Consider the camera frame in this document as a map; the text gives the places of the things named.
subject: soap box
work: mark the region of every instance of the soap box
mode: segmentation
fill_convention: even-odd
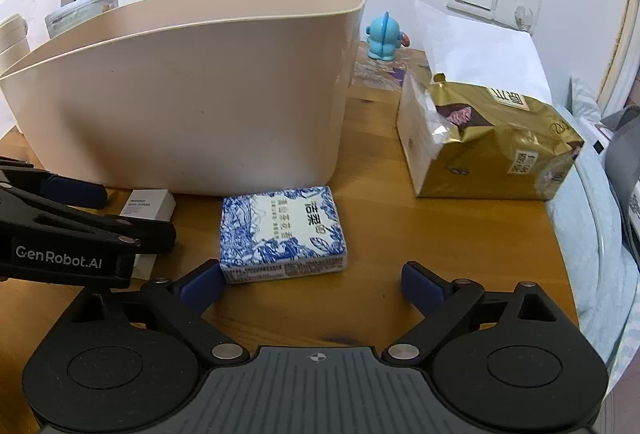
[[[220,223],[220,267],[228,283],[343,270],[347,247],[328,187],[229,197]]]

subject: clear plastic bag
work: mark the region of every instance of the clear plastic bag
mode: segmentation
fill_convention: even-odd
[[[44,22],[47,25],[49,37],[53,39],[62,32],[117,7],[118,0],[76,0],[54,10],[44,18]]]
[[[440,154],[453,124],[438,113],[431,94],[420,84],[411,67],[407,68],[402,84],[396,125],[412,174],[414,191],[418,195],[422,180],[431,162]]]

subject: white box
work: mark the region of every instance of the white box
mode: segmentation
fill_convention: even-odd
[[[584,135],[584,141],[595,149],[602,166],[604,167],[604,158],[607,155],[609,142],[613,138],[613,131],[607,129],[600,122],[591,122],[590,120],[580,117],[578,118],[580,131]]]
[[[347,247],[328,187],[225,198],[220,267],[228,283],[288,279],[347,264]]]
[[[137,189],[131,192],[124,205],[121,216],[149,219],[155,221],[171,221],[175,200],[166,189]],[[156,263],[156,254],[136,254],[133,264],[134,279],[148,281]]]

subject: blue figurine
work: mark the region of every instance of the blue figurine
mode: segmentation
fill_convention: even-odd
[[[400,25],[389,12],[371,21],[366,29],[369,56],[372,59],[393,60],[396,48],[409,46],[409,37],[400,31]]]

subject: metal screw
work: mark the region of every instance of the metal screw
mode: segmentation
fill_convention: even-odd
[[[238,344],[218,344],[211,350],[211,354],[220,360],[233,360],[241,356],[244,351]]]
[[[412,344],[394,344],[387,353],[396,360],[412,360],[420,354],[420,350]]]

